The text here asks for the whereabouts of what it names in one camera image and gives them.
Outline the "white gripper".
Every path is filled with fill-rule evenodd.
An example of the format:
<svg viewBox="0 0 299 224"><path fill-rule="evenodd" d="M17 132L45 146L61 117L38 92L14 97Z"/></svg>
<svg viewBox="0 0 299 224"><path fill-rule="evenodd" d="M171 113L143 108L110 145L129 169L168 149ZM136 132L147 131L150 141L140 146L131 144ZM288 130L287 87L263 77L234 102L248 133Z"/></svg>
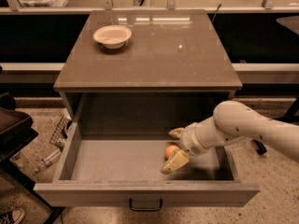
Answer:
<svg viewBox="0 0 299 224"><path fill-rule="evenodd" d="M179 146L184 151L176 149L170 154L169 159L161 169L162 174L170 175L183 167L190 161L190 156L200 156L207 153L207 149L199 143L195 135L195 127L196 124L193 123L184 129L176 128L169 132L171 137L179 139Z"/></svg>

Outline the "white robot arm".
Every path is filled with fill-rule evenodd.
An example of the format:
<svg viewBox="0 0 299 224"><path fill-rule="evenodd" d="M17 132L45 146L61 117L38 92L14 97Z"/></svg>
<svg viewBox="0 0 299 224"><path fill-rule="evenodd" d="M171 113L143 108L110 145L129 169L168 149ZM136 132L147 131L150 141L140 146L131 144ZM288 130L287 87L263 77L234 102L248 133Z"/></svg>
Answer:
<svg viewBox="0 0 299 224"><path fill-rule="evenodd" d="M191 157L207 153L212 147L225 147L247 137L270 146L275 151L299 162L299 126L267 118L235 101L219 103L213 115L169 135L178 140L179 149L172 151L161 172L170 175L185 166Z"/></svg>

